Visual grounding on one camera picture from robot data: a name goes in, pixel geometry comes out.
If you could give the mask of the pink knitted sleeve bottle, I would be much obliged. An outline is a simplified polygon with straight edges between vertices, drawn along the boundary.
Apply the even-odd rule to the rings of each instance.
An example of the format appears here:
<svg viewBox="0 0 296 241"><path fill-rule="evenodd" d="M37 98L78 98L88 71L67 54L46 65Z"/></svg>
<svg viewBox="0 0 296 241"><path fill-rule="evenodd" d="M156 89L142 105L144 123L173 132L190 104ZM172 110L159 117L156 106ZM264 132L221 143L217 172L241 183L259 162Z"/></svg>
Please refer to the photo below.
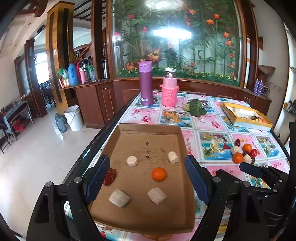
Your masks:
<svg viewBox="0 0 296 241"><path fill-rule="evenodd" d="M162 89L162 105L168 108L174 107L177 103L179 90L176 69L165 68L163 84L160 87Z"/></svg>

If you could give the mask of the wooden cabinet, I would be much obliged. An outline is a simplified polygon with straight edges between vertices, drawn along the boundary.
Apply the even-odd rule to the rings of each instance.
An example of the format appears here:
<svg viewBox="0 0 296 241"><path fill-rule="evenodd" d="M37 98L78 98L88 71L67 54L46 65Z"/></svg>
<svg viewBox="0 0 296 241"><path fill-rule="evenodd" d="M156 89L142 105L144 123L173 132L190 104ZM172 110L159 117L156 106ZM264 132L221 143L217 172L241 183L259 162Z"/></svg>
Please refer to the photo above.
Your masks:
<svg viewBox="0 0 296 241"><path fill-rule="evenodd" d="M79 105L87 128L104 127L119 110L139 93L139 78L116 78L66 87L74 91L74 105Z"/></svg>

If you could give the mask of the purple thermos bottle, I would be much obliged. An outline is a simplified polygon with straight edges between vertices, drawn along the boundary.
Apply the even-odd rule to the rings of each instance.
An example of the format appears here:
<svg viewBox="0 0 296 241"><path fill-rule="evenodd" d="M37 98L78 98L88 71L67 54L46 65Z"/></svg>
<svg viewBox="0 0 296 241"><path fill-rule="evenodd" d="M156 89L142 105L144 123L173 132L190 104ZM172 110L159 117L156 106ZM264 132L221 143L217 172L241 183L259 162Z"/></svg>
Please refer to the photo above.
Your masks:
<svg viewBox="0 0 296 241"><path fill-rule="evenodd" d="M143 106L153 104L152 61L139 63L140 100Z"/></svg>

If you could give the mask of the grey kettle on floor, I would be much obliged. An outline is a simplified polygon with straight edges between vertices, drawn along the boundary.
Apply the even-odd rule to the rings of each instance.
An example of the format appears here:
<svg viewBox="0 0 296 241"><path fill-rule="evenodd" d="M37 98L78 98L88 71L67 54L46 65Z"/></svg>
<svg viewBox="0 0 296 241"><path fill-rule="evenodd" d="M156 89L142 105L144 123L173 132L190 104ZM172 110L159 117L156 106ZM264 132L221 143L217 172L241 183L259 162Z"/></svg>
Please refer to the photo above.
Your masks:
<svg viewBox="0 0 296 241"><path fill-rule="evenodd" d="M65 116L60 115L59 113L55 113L55 122L58 130L61 133L64 133L67 131L67 126L66 126L67 121L65 119Z"/></svg>

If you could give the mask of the glass floral partition screen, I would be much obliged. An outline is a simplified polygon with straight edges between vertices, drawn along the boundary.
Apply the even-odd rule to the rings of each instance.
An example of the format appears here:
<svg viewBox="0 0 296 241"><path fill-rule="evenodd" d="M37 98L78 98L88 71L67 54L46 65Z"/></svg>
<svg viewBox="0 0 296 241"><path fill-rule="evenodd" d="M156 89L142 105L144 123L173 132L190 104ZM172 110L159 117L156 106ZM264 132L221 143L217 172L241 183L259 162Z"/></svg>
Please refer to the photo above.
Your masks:
<svg viewBox="0 0 296 241"><path fill-rule="evenodd" d="M115 77L152 75L174 68L178 78L240 85L242 65L240 1L111 1Z"/></svg>

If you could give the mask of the mandarin orange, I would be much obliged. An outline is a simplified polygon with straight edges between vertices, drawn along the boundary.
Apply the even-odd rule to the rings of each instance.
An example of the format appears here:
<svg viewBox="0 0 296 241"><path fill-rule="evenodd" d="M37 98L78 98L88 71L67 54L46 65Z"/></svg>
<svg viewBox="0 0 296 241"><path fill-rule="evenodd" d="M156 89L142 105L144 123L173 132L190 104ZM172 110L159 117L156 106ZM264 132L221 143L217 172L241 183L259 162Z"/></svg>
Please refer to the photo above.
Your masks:
<svg viewBox="0 0 296 241"><path fill-rule="evenodd" d="M242 147L243 151L244 152L251 152L252 150L252 145L251 144L244 144L243 147Z"/></svg>
<svg viewBox="0 0 296 241"><path fill-rule="evenodd" d="M242 162L244 162L244 157L241 153L239 152L236 152L234 155L233 155L233 158L232 158L233 162L235 164L240 164Z"/></svg>
<svg viewBox="0 0 296 241"><path fill-rule="evenodd" d="M154 168L152 171L152 179L154 181L158 181L158 182L164 181L167 178L167 176L168 176L167 172L164 168L157 167L157 168Z"/></svg>

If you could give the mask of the small red date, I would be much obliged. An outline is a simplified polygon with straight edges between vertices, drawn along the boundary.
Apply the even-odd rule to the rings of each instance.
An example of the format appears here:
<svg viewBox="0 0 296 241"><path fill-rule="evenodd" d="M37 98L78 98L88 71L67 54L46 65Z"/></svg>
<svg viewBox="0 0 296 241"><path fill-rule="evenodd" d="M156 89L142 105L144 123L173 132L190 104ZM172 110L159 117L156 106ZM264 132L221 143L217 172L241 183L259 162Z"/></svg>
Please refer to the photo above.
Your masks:
<svg viewBox="0 0 296 241"><path fill-rule="evenodd" d="M240 139L236 139L234 145L239 147L241 145Z"/></svg>

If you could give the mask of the red tomato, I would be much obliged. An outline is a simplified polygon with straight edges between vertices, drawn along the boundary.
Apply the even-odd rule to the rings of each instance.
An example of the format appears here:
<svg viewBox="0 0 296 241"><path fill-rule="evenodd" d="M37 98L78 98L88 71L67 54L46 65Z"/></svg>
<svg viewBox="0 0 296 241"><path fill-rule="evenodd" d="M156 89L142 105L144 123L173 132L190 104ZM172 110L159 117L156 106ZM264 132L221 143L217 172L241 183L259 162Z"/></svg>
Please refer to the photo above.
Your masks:
<svg viewBox="0 0 296 241"><path fill-rule="evenodd" d="M250 157L255 158L258 154L258 151L257 149L252 149L249 154L250 154Z"/></svg>

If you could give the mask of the mandarin orange far right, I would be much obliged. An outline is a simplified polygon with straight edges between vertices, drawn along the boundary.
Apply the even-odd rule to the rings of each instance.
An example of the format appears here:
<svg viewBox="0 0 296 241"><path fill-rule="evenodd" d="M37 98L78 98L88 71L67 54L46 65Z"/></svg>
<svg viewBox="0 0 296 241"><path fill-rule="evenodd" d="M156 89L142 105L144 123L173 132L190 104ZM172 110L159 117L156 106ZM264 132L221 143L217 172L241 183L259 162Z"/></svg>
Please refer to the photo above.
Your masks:
<svg viewBox="0 0 296 241"><path fill-rule="evenodd" d="M154 168L152 171L152 179L154 181L158 181L158 182L164 181L167 178L167 176L168 176L167 172L164 168L157 167L157 168Z"/></svg>

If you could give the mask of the large red jujube date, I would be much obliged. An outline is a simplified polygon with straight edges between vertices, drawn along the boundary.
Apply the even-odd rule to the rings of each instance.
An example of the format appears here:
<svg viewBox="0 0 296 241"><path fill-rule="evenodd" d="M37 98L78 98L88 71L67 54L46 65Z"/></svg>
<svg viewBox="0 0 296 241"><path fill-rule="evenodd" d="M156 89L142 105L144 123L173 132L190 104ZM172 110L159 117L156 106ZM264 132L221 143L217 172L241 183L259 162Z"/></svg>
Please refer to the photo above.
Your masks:
<svg viewBox="0 0 296 241"><path fill-rule="evenodd" d="M115 178L116 178L116 170L113 168L110 168L104 179L103 185L110 186L114 182Z"/></svg>

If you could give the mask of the purple cans on cabinet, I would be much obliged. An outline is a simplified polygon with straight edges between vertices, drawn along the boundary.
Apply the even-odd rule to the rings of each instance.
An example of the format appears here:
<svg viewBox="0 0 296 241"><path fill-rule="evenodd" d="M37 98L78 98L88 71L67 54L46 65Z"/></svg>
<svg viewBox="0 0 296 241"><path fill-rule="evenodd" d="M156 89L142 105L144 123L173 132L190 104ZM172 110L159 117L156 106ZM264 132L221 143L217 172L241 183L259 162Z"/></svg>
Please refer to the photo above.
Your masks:
<svg viewBox="0 0 296 241"><path fill-rule="evenodd" d="M258 96L261 96L262 89L263 89L263 81L259 80L259 79L256 79L255 84L254 84L253 93L258 95Z"/></svg>

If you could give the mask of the white plastic bucket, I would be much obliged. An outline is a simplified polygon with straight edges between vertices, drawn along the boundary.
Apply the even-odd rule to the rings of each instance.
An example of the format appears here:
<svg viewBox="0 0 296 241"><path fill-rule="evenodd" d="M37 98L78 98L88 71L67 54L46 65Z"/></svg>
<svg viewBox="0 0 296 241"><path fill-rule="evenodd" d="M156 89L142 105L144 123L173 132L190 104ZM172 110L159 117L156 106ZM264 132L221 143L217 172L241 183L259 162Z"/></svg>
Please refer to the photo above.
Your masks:
<svg viewBox="0 0 296 241"><path fill-rule="evenodd" d="M81 111L78 105L71 106L64 111L67 123L73 132L83 128L84 122L81 116Z"/></svg>

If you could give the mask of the green leafy vegetable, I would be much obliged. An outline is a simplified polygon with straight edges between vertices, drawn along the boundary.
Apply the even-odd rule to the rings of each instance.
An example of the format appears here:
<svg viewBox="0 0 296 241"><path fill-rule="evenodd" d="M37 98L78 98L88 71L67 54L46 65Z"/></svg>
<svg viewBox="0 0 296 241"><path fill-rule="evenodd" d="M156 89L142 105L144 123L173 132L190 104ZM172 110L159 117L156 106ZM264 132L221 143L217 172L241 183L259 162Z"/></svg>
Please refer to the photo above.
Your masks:
<svg viewBox="0 0 296 241"><path fill-rule="evenodd" d="M206 109L203 108L202 102L198 99L189 100L184 108L191 114L191 116L198 117L207 113Z"/></svg>

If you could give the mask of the mandarin orange front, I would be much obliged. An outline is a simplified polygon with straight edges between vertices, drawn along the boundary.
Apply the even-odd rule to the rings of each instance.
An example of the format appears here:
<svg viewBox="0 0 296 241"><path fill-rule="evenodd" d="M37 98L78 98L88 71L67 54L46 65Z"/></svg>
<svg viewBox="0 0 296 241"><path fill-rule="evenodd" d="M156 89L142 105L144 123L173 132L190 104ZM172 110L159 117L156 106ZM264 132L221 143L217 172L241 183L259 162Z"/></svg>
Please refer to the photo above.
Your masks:
<svg viewBox="0 0 296 241"><path fill-rule="evenodd" d="M240 164L242 162L244 162L244 157L241 153L239 152L236 152L234 155L233 155L233 158L232 158L233 162L235 164Z"/></svg>

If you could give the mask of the brown cardboard tray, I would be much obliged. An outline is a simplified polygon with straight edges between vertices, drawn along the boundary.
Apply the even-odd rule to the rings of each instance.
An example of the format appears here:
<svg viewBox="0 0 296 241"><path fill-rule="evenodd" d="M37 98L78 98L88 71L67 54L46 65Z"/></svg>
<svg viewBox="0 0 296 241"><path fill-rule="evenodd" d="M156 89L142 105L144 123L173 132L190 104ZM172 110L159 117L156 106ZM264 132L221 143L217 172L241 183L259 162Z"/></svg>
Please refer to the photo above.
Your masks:
<svg viewBox="0 0 296 241"><path fill-rule="evenodd" d="M176 152L179 162L170 164L169 152ZM107 141L103 154L109 156L116 178L110 186L102 186L89 205L97 223L145 234L190 232L195 223L195 199L191 181L185 171L187 150L179 126L126 124L118 125ZM126 159L136 156L138 164L129 167ZM161 167L167 178L152 179L154 168ZM159 187L166 199L156 205L147 193ZM119 189L130 197L125 207L117 207L108 199Z"/></svg>

